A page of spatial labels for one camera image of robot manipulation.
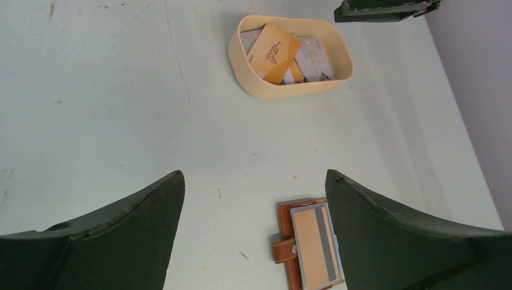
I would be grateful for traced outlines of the silver VIP credit card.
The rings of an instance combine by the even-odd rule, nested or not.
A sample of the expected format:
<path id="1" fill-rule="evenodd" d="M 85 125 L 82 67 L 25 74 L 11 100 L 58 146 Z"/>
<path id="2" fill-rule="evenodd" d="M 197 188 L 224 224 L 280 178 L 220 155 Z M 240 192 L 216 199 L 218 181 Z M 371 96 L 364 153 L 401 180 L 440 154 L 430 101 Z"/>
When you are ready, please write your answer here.
<path id="1" fill-rule="evenodd" d="M 281 85 L 334 80 L 328 57 L 320 43 L 313 36 L 296 36 L 301 46 L 286 71 Z"/>

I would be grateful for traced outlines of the brown leather card holder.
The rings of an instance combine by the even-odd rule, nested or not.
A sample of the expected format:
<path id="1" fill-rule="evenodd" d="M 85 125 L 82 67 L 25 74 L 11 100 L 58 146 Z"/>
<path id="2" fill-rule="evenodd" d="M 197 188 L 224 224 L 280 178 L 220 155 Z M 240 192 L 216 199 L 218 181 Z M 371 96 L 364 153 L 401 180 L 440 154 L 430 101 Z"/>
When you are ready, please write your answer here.
<path id="1" fill-rule="evenodd" d="M 289 289 L 303 289 L 298 254 L 296 250 L 296 238 L 290 211 L 293 208 L 324 202 L 327 203 L 326 198 L 303 199 L 299 201 L 284 202 L 278 206 L 278 223 L 280 225 L 281 240 L 274 242 L 271 248 L 275 263 L 284 264 L 285 266 Z"/>

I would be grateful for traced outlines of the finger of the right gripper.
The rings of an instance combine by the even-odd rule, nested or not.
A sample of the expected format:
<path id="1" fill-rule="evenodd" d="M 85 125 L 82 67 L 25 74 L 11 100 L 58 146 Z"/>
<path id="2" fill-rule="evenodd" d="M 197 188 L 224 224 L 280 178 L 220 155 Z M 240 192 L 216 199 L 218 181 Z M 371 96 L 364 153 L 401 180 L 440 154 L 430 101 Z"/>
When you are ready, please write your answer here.
<path id="1" fill-rule="evenodd" d="M 335 22 L 398 22 L 424 13 L 424 9 L 373 14 L 353 14 L 338 8 L 334 11 Z"/>
<path id="2" fill-rule="evenodd" d="M 353 14 L 373 14 L 424 9 L 424 13 L 436 10 L 439 0 L 352 0 L 343 1 L 340 8 Z"/>

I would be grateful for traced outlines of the beige oval tray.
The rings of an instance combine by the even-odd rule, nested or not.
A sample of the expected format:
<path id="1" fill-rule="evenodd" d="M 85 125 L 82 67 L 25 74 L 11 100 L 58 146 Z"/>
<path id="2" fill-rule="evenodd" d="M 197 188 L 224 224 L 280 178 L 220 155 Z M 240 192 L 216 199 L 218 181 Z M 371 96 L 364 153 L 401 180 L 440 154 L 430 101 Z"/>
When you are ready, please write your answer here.
<path id="1" fill-rule="evenodd" d="M 250 67 L 243 49 L 240 33 L 275 24 L 299 36 L 317 37 L 332 67 L 334 79 L 324 82 L 308 82 L 294 85 L 273 85 L 264 81 Z M 353 60 L 341 33 L 332 24 L 322 20 L 283 18 L 276 16 L 249 15 L 235 29 L 228 44 L 228 57 L 240 87 L 248 94 L 261 99 L 276 99 L 304 94 L 332 91 L 347 82 L 353 75 Z"/>

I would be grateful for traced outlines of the gold credit card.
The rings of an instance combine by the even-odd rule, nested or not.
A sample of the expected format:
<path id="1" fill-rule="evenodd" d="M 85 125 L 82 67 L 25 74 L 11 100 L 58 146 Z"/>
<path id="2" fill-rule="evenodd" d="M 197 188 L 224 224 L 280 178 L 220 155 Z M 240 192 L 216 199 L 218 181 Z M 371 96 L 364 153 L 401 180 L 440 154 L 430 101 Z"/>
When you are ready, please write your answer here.
<path id="1" fill-rule="evenodd" d="M 280 85 L 300 46 L 297 37 L 267 23 L 247 53 L 248 62 L 264 81 Z"/>

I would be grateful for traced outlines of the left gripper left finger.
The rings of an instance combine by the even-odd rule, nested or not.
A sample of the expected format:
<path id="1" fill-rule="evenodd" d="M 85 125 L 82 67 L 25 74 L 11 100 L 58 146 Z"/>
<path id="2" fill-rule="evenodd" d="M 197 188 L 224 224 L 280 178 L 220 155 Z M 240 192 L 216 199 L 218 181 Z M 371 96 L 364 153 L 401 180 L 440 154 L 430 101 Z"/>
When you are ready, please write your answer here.
<path id="1" fill-rule="evenodd" d="M 2 289 L 162 289 L 185 198 L 177 170 L 44 231 L 1 236 Z"/>

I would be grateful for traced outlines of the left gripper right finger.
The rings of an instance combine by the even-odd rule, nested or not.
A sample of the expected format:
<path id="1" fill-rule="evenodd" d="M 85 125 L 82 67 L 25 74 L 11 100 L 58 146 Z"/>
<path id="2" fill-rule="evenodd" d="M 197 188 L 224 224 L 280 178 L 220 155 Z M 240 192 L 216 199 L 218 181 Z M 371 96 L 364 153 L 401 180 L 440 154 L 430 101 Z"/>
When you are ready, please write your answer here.
<path id="1" fill-rule="evenodd" d="M 423 213 L 333 169 L 325 192 L 348 289 L 511 288 L 511 233 Z"/>

